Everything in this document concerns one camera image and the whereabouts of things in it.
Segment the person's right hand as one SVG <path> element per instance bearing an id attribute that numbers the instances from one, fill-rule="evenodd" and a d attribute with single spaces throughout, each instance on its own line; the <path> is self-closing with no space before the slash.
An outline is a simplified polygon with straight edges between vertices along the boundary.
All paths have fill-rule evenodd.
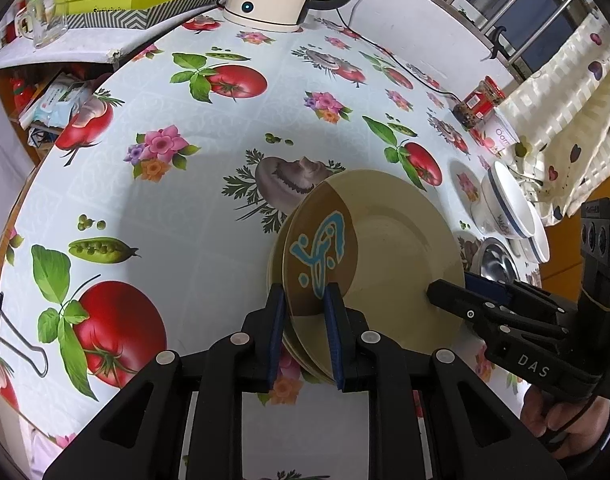
<path id="1" fill-rule="evenodd" d="M 559 430 L 572 418 L 577 416 L 588 402 L 560 403 L 553 405 L 544 414 L 544 396 L 535 386 L 530 386 L 524 396 L 521 421 L 536 438 L 547 430 Z M 587 452 L 599 442 L 605 429 L 610 426 L 610 400 L 598 396 L 578 419 L 564 429 L 568 437 L 561 446 L 552 452 L 556 460 Z"/>

